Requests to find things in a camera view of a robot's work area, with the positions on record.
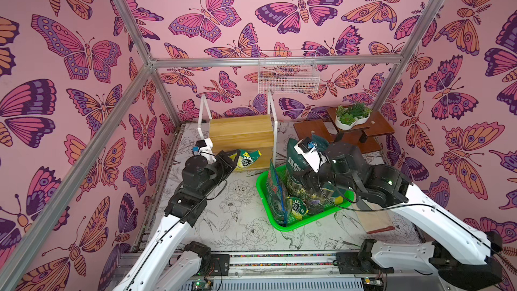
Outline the yellow green packet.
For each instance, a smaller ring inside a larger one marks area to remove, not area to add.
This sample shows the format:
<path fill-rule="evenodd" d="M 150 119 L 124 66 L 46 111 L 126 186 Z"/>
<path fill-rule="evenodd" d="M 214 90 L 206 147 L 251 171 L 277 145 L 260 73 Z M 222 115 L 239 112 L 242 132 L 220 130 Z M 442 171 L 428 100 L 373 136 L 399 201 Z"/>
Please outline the yellow green packet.
<path fill-rule="evenodd" d="M 309 209 L 302 199 L 296 197 L 288 197 L 287 202 L 289 205 L 289 209 L 291 211 L 291 215 L 295 219 L 303 220 L 304 217 L 308 215 Z"/>
<path fill-rule="evenodd" d="M 252 166 L 260 157 L 262 153 L 260 150 L 254 152 L 248 152 L 246 150 L 240 150 L 238 154 L 236 169 L 244 170 Z"/>

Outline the green plastic basket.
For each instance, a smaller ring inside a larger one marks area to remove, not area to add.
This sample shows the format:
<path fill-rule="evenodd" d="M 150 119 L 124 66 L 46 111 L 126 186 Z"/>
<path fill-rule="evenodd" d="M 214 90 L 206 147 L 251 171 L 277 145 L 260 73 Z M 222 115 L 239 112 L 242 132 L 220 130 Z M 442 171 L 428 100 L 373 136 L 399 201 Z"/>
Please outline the green plastic basket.
<path fill-rule="evenodd" d="M 285 185 L 286 179 L 287 179 L 286 166 L 283 165 L 280 167 L 276 167 L 276 169 L 277 169 L 277 172 L 278 172 L 282 182 Z M 321 193 L 319 193 L 319 195 L 323 199 L 322 204 L 316 204 L 314 206 L 311 206 L 308 203 L 304 202 L 309 209 L 309 213 L 308 213 L 308 215 L 306 215 L 304 217 L 303 220 L 295 219 L 291 215 L 291 212 L 290 212 L 288 225 L 280 226 L 274 221 L 274 218 L 271 215 L 271 212 L 269 210 L 269 206 L 267 203 L 266 183 L 267 183 L 268 171 L 269 171 L 269 169 L 259 175 L 256 186 L 257 186 L 257 191 L 258 191 L 259 197 L 261 198 L 261 202 L 264 206 L 267 218 L 268 218 L 269 222 L 271 223 L 271 225 L 274 227 L 274 229 L 276 229 L 278 231 L 289 232 L 289 231 L 301 228 L 309 223 L 315 222 L 328 215 L 334 214 L 339 210 L 344 210 L 344 209 L 350 207 L 351 202 L 355 200 L 354 193 L 352 191 L 348 191 L 348 190 L 342 189 L 340 191 L 334 191 L 333 194 L 325 194 L 325 193 L 321 192 Z M 293 197 L 293 196 L 289 195 L 286 185 L 285 185 L 285 189 L 287 191 L 288 197 Z"/>

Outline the blue green soil bag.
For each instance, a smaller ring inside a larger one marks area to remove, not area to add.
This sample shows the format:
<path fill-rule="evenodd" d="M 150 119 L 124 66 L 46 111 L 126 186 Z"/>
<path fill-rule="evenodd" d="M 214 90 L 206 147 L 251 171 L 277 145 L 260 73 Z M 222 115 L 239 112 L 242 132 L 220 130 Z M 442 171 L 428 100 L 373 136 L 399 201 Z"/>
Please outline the blue green soil bag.
<path fill-rule="evenodd" d="M 267 176 L 267 203 L 274 221 L 280 226 L 287 226 L 291 207 L 288 194 L 275 165 L 270 162 Z"/>

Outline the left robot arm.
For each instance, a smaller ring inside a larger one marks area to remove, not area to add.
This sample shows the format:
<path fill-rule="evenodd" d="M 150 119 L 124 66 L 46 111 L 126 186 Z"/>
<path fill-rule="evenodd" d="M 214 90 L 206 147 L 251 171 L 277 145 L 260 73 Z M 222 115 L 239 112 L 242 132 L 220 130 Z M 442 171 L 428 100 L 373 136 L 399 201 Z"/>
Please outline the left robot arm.
<path fill-rule="evenodd" d="M 159 226 L 133 267 L 115 290 L 179 290 L 208 262 L 209 248 L 188 244 L 178 260 L 166 268 L 175 250 L 207 207 L 209 194 L 223 183 L 238 164 L 238 150 L 191 156 L 184 164 L 182 182 L 169 199 Z"/>

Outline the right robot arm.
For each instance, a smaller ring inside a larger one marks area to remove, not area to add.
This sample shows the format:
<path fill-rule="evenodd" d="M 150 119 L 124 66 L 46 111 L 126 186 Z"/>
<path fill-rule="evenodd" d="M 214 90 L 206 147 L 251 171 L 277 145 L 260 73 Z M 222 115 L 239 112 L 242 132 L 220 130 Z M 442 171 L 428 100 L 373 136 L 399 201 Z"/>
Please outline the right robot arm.
<path fill-rule="evenodd" d="M 438 276 L 443 287 L 482 290 L 503 281 L 503 267 L 496 259 L 502 250 L 502 237 L 469 226 L 429 198 L 409 177 L 395 167 L 368 164 L 355 145 L 342 141 L 322 149 L 310 138 L 300 140 L 294 149 L 307 162 L 295 172 L 305 186 L 323 197 L 330 184 L 337 192 L 351 192 L 345 198 L 358 206 L 358 212 L 392 211 L 432 237 L 431 242 L 413 245 L 392 244 L 367 238 L 356 256 L 339 253 L 334 264 L 341 273 L 392 273 L 406 269 Z"/>

